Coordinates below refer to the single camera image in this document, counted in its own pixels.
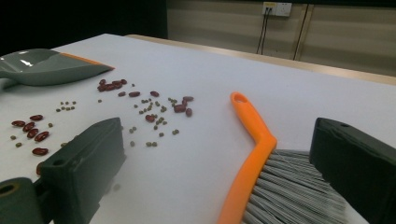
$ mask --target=table surface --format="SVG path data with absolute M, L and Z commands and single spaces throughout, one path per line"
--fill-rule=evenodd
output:
M 127 156 L 113 182 L 120 189 L 104 196 L 92 223 L 215 223 L 235 174 L 255 146 L 233 111 L 233 91 L 255 105 L 277 138 L 277 148 L 309 150 L 319 117 L 343 121 L 396 147 L 394 78 L 196 47 L 137 35 L 99 35 L 55 50 L 114 66 L 113 71 L 51 87 L 7 87 L 3 80 L 0 180 L 26 176 L 36 181 L 36 165 L 61 143 L 95 122 L 119 117 Z M 128 84 L 99 92 L 102 78 L 124 78 Z M 120 91 L 142 94 L 119 97 Z M 160 97 L 151 97 L 150 91 Z M 186 95 L 194 97 L 190 118 L 169 109 L 168 97 L 180 101 Z M 153 107 L 152 113 L 168 121 L 157 131 L 138 113 L 147 107 L 141 100 L 148 98 L 168 107 L 165 113 Z M 56 112 L 66 101 L 76 101 L 76 109 Z M 39 144 L 10 125 L 35 114 L 44 116 L 37 127 L 51 133 Z M 133 126 L 136 132 L 129 133 Z M 174 129 L 180 133 L 172 135 Z M 16 148 L 18 141 L 23 146 Z M 146 147 L 147 141 L 158 146 Z M 49 148 L 49 155 L 33 156 L 34 147 Z M 361 223 L 353 211 L 348 215 L 350 223 Z

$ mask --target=bean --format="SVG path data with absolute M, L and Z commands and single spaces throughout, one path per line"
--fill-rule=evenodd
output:
M 194 97 L 192 97 L 192 96 L 184 96 L 184 97 L 183 97 L 183 100 L 186 100 L 186 101 L 193 101 L 193 100 L 194 100 Z
M 175 105 L 174 110 L 176 113 L 184 112 L 186 111 L 186 106 L 184 105 Z
M 155 96 L 155 97 L 159 97 L 160 96 L 160 94 L 157 91 L 151 91 L 149 94 L 152 95 L 152 96 Z
M 146 115 L 146 121 L 148 121 L 148 122 L 153 122 L 154 120 L 155 120 L 155 117 L 154 117 L 154 116 Z
M 136 97 L 140 95 L 140 91 L 131 91 L 129 92 L 129 96 L 131 97 Z
M 188 108 L 186 110 L 186 115 L 187 115 L 187 117 L 191 117 L 191 115 L 192 115 L 192 109 L 191 108 Z
M 49 132 L 42 132 L 35 137 L 35 141 L 41 142 L 46 139 L 50 135 Z
M 35 127 L 35 123 L 34 122 L 29 122 L 23 127 L 22 130 L 26 133 L 26 132 L 29 132 L 34 127 Z
M 47 148 L 37 147 L 32 150 L 32 153 L 37 156 L 45 156 L 49 153 L 49 150 Z
M 13 126 L 17 126 L 17 127 L 23 127 L 25 125 L 25 122 L 22 120 L 15 120 L 12 121 L 11 123 Z
M 27 137 L 33 138 L 33 137 L 35 137 L 36 134 L 38 134 L 38 129 L 32 129 L 29 131 L 29 133 L 27 133 Z
M 31 120 L 42 120 L 44 117 L 42 115 L 34 115 L 30 117 Z

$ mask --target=gray bristles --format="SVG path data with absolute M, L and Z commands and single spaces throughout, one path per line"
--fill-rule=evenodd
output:
M 346 223 L 346 204 L 309 163 L 306 152 L 274 150 L 257 179 L 243 222 Z

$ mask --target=electrical outlet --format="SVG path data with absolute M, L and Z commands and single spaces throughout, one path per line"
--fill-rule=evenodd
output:
M 291 3 L 278 3 L 276 4 L 276 16 L 288 17 L 291 12 Z
M 288 17 L 291 12 L 291 3 L 279 2 L 264 2 L 262 7 L 262 14 L 270 16 Z
M 275 16 L 275 12 L 276 12 L 276 2 L 264 2 L 263 3 L 263 7 L 262 7 L 262 15 L 266 14 L 266 15 L 271 15 L 271 16 Z

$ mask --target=gray dustpan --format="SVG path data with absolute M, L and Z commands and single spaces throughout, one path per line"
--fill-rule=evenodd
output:
M 94 77 L 114 67 L 51 49 L 28 49 L 0 57 L 0 77 L 28 86 L 50 86 Z

